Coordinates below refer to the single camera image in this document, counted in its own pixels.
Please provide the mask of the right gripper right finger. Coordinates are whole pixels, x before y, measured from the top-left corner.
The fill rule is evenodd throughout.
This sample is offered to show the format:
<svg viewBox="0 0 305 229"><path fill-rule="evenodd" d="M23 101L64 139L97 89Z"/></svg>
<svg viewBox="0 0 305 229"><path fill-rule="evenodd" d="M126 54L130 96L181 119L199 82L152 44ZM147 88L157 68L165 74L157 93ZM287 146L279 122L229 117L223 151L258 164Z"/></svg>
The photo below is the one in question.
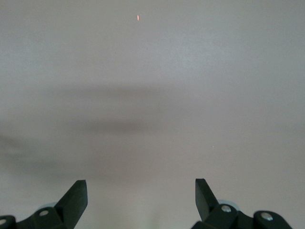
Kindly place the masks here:
<svg viewBox="0 0 305 229"><path fill-rule="evenodd" d="M279 214L260 210L252 217L216 199L205 179L195 180L195 203L201 220L194 229L291 229Z"/></svg>

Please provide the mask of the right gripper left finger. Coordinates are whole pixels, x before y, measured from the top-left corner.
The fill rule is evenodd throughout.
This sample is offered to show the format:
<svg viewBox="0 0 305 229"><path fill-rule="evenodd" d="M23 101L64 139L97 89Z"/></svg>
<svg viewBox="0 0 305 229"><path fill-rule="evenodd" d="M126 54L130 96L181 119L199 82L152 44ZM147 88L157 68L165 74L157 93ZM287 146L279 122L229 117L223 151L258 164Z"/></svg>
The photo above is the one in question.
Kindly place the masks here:
<svg viewBox="0 0 305 229"><path fill-rule="evenodd" d="M2 229L73 229L88 205L87 184L77 180L53 207L37 210L17 222L13 215L0 217Z"/></svg>

